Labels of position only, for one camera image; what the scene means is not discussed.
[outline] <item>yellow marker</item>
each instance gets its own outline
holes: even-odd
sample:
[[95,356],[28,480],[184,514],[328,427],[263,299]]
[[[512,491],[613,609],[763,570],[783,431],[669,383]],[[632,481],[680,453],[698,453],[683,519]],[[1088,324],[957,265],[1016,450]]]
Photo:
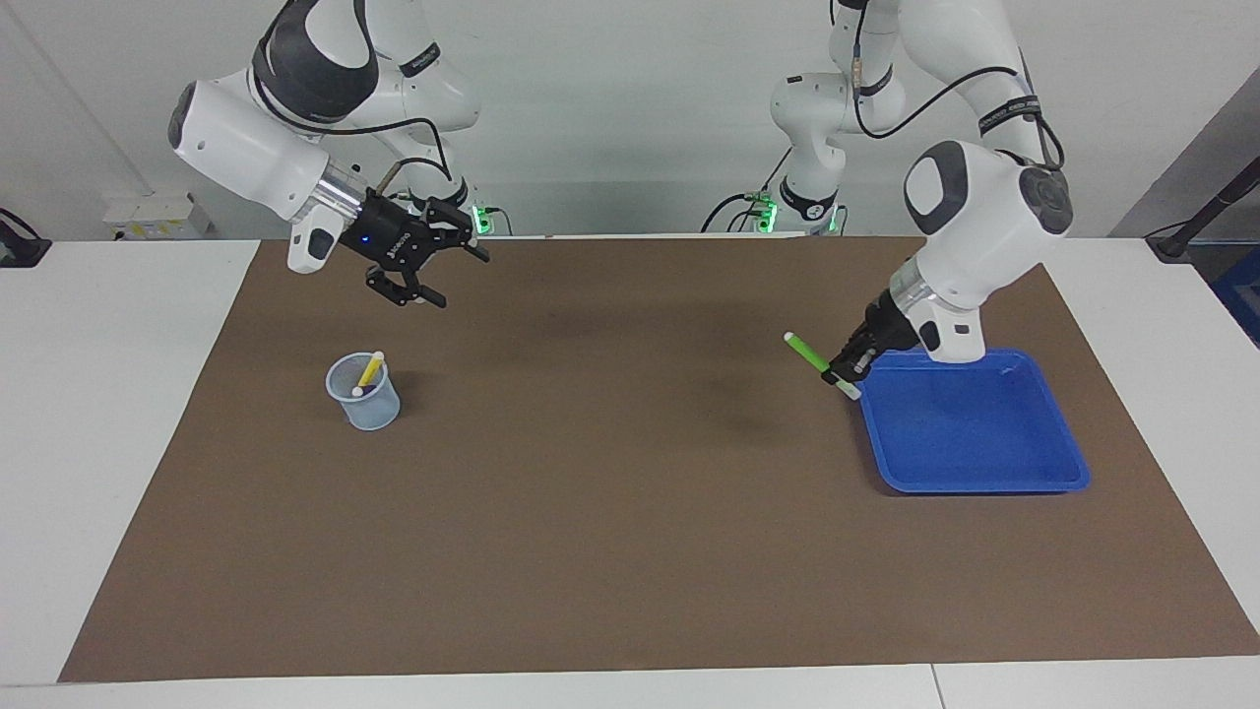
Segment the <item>yellow marker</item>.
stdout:
[[368,360],[368,366],[363,369],[363,377],[359,378],[359,384],[358,387],[354,388],[353,393],[354,397],[363,397],[363,390],[367,389],[369,384],[372,384],[372,380],[377,377],[377,373],[381,372],[381,365],[383,365],[384,361],[386,361],[384,351],[372,353],[372,359]]

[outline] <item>black cable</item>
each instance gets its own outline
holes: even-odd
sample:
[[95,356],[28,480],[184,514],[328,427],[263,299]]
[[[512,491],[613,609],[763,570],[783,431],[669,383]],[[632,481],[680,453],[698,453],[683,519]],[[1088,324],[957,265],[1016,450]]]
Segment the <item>black cable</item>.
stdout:
[[[394,170],[394,167],[401,169],[403,165],[415,165],[415,164],[432,165],[432,166],[437,167],[437,170],[440,173],[442,173],[444,175],[446,175],[447,180],[454,181],[452,178],[451,178],[450,170],[447,170],[445,166],[438,165],[437,162],[430,160],[428,157],[403,157],[402,160],[398,160],[397,162],[394,162],[389,169]],[[378,189],[377,191],[379,191],[379,193],[383,194],[389,188],[389,185],[393,183],[394,178],[397,178],[397,176],[398,176],[398,173],[394,171],[393,176],[389,178],[389,181],[387,181],[383,185],[381,185],[381,189]]]
[[517,235],[517,232],[512,229],[512,214],[508,213],[503,207],[486,207],[486,214],[503,214],[503,218],[508,222],[508,235]]
[[[862,14],[858,15],[857,31],[853,35],[853,63],[854,64],[857,64],[858,62],[862,60],[862,26],[866,24],[866,11],[867,11],[867,8],[866,6],[862,8]],[[975,69],[974,72],[968,72],[966,74],[963,74],[961,77],[951,81],[948,86],[945,86],[945,88],[937,91],[935,96],[932,96],[931,98],[927,99],[927,102],[925,102],[922,106],[920,106],[919,108],[916,108],[912,113],[910,113],[910,116],[907,116],[906,120],[901,121],[900,123],[897,123],[892,128],[886,130],[883,132],[872,132],[869,128],[867,128],[866,121],[862,118],[862,88],[863,87],[857,86],[856,84],[857,82],[854,82],[854,86],[853,86],[853,112],[857,116],[858,127],[861,127],[862,132],[866,133],[868,137],[873,137],[874,140],[883,140],[885,137],[888,137],[888,136],[896,133],[897,131],[900,131],[901,128],[906,127],[907,125],[910,125],[911,121],[914,121],[915,118],[917,118],[919,116],[921,116],[924,111],[926,111],[927,108],[930,108],[932,106],[932,103],[936,103],[937,101],[940,101],[941,98],[944,98],[945,94],[949,93],[950,91],[954,91],[955,88],[958,88],[959,86],[963,86],[964,83],[971,81],[973,78],[976,78],[976,77],[980,77],[980,76],[984,76],[984,74],[989,74],[989,73],[1004,73],[1004,74],[1009,74],[1009,76],[1013,76],[1013,77],[1018,77],[1019,76],[1019,72],[1012,69],[1011,67],[997,67],[997,65],[994,65],[994,67],[984,67],[984,68],[980,68],[980,69]],[[1037,162],[1037,165],[1042,166],[1042,167],[1046,167],[1048,170],[1052,170],[1052,171],[1061,170],[1063,167],[1063,162],[1067,159],[1067,155],[1063,152],[1063,144],[1060,142],[1058,136],[1055,135],[1055,130],[1050,127],[1050,122],[1047,122],[1046,118],[1043,118],[1041,113],[1036,115],[1036,121],[1037,121],[1038,136],[1042,136],[1042,131],[1045,131],[1045,135],[1050,137],[1051,142],[1055,145],[1055,151],[1057,152],[1056,160],[1053,162]],[[1045,155],[1043,154],[1042,157],[1046,159],[1046,160],[1048,160],[1050,155]]]
[[1189,223],[1189,219],[1186,219],[1184,222],[1177,222],[1176,224],[1168,224],[1166,227],[1159,227],[1159,228],[1157,228],[1155,230],[1153,230],[1150,233],[1144,233],[1144,234],[1139,235],[1138,238],[1150,238],[1152,235],[1155,235],[1157,233],[1162,233],[1162,232],[1166,232],[1168,229],[1179,228],[1179,227],[1183,227],[1183,225],[1186,225],[1188,223]]
[[[743,217],[745,223],[747,223],[748,217],[751,217],[755,213],[756,213],[756,209],[745,209],[743,212],[740,212],[738,214],[731,217],[731,223],[726,224],[727,233],[736,230],[736,228],[735,228],[735,220],[736,219],[738,219],[740,217]],[[738,230],[741,230],[741,232],[743,230],[743,224],[740,224],[740,229]]]
[[983,69],[975,69],[974,72],[968,72],[968,73],[963,74],[961,77],[951,81],[945,88],[937,91],[936,94],[932,96],[931,98],[929,98],[926,103],[924,103],[922,106],[915,108],[915,112],[912,112],[908,116],[906,116],[906,120],[901,121],[896,126],[893,126],[893,127],[891,127],[891,128],[888,128],[888,130],[886,130],[883,132],[872,132],[871,128],[868,128],[866,126],[866,121],[862,118],[862,88],[861,87],[856,87],[853,89],[853,110],[854,110],[854,113],[857,115],[857,118],[858,118],[858,127],[862,128],[862,132],[864,132],[867,135],[867,137],[873,137],[876,140],[883,140],[885,137],[895,135],[901,128],[903,128],[907,125],[910,125],[915,118],[917,118],[919,116],[921,116],[924,113],[924,111],[926,111],[927,108],[931,108],[934,103],[936,103],[937,101],[940,101],[941,98],[944,98],[945,94],[948,94],[950,91],[954,91],[959,86],[963,86],[964,83],[971,81],[975,77],[984,76],[984,74],[990,74],[990,73],[1004,73],[1004,74],[1011,74],[1011,76],[1019,76],[1019,72],[1012,69],[1011,67],[984,67]]
[[[272,35],[275,35],[276,33],[276,25],[280,23],[280,15],[282,15],[285,10],[287,10],[289,6],[294,4],[294,1],[295,0],[289,0],[280,9],[280,11],[276,13],[275,19],[271,20],[271,26],[267,28],[267,31],[262,35],[262,39],[258,43],[260,47],[266,47],[271,42]],[[387,123],[383,126],[357,127],[357,128],[329,128],[329,127],[307,125],[301,121],[295,121],[294,118],[290,118],[284,112],[281,112],[280,108],[277,108],[276,105],[271,102],[271,97],[267,96],[266,87],[262,86],[262,79],[258,78],[258,74],[252,71],[251,74],[253,77],[253,88],[258,93],[258,98],[262,101],[263,106],[266,106],[267,110],[271,111],[271,113],[277,118],[280,118],[281,121],[307,132],[314,132],[318,135],[370,135],[374,132],[384,132],[387,130],[397,130],[401,127],[407,127],[420,123],[428,126],[428,130],[432,131],[433,133],[433,142],[437,144],[437,156],[441,159],[442,162],[441,165],[437,165],[437,167],[442,171],[444,175],[446,175],[446,179],[451,179],[450,162],[446,161],[446,151],[442,149],[442,139],[438,135],[437,126],[433,123],[433,121],[426,117],[415,117],[403,121],[397,121],[393,123]]]
[[[1026,59],[1024,55],[1023,55],[1023,49],[1019,50],[1019,65],[1023,67],[1024,81],[1028,82],[1028,91],[1031,93],[1037,93],[1037,87],[1033,86],[1033,82],[1032,82],[1032,72],[1028,71],[1028,59]],[[1042,156],[1042,159],[1043,160],[1050,160],[1050,146],[1046,145],[1046,127],[1050,127],[1050,123],[1047,123],[1047,122],[1038,122],[1037,123],[1037,142],[1041,144],[1041,156]],[[1063,154],[1062,154],[1062,151],[1060,151],[1058,157],[1060,157],[1058,159],[1058,167],[1062,169],[1062,166],[1063,166]]]
[[[770,176],[766,178],[766,181],[761,183],[761,191],[766,191],[767,189],[770,189],[770,183],[774,181],[775,175],[779,174],[779,170],[782,169],[784,162],[788,161],[788,155],[791,155],[790,146],[788,147],[788,150],[784,151],[784,156],[779,157],[779,164],[775,165],[775,169],[770,170]],[[740,230],[743,230],[743,227],[746,227],[747,224],[748,224],[748,217],[746,215],[743,220],[740,222]]]
[[9,218],[9,220],[11,220],[13,223],[15,223],[15,224],[20,225],[21,228],[24,228],[24,229],[29,230],[29,232],[30,232],[30,235],[34,235],[35,238],[39,238],[39,232],[37,232],[37,230],[35,230],[34,228],[32,228],[32,225],[30,225],[30,224],[28,224],[28,223],[26,223],[26,222],[25,222],[25,220],[24,220],[24,219],[23,219],[21,217],[19,217],[18,214],[14,214],[13,212],[10,212],[9,209],[5,209],[4,207],[0,207],[0,214],[4,214],[4,215],[5,215],[5,217],[8,217],[8,218]]
[[844,209],[844,220],[840,222],[839,235],[844,235],[844,227],[849,225],[849,208],[845,204],[837,204],[837,209]]
[[713,223],[713,218],[717,217],[718,212],[721,212],[722,209],[726,209],[726,207],[728,204],[733,204],[733,203],[738,201],[740,199],[748,200],[748,195],[745,194],[745,193],[742,193],[742,191],[738,193],[738,194],[732,194],[732,195],[727,196],[726,199],[723,199],[722,201],[719,201],[717,207],[713,207],[713,210],[709,212],[708,218],[704,219],[704,225],[701,227],[701,233],[704,233],[704,232],[708,230],[709,224]]

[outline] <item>wall socket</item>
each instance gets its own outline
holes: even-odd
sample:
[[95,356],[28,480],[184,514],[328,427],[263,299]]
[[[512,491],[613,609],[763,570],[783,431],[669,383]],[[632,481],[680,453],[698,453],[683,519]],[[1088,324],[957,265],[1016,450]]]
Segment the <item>wall socket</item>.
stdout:
[[113,199],[103,220],[115,241],[205,238],[213,227],[205,209],[186,191]]

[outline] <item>brown paper mat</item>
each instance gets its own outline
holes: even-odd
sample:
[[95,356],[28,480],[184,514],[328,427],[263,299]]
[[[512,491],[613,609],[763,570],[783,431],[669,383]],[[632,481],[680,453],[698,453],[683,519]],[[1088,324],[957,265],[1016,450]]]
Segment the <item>brown paper mat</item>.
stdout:
[[[445,311],[266,243],[62,680],[1260,652],[1041,269],[988,340],[1037,359],[1092,486],[883,486],[781,335],[834,353],[919,243],[494,243],[426,271]],[[377,348],[404,411],[360,434],[323,377]]]

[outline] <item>green led light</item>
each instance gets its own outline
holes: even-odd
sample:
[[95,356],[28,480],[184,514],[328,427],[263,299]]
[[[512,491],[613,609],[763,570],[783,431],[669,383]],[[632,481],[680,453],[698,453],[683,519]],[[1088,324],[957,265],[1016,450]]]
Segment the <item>green led light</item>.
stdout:
[[478,235],[494,233],[494,219],[486,214],[481,207],[472,205],[472,220],[476,223]]
[[761,233],[770,233],[775,230],[775,219],[779,218],[779,204],[774,201],[766,203],[766,207],[761,210],[761,217],[757,219],[757,230]]

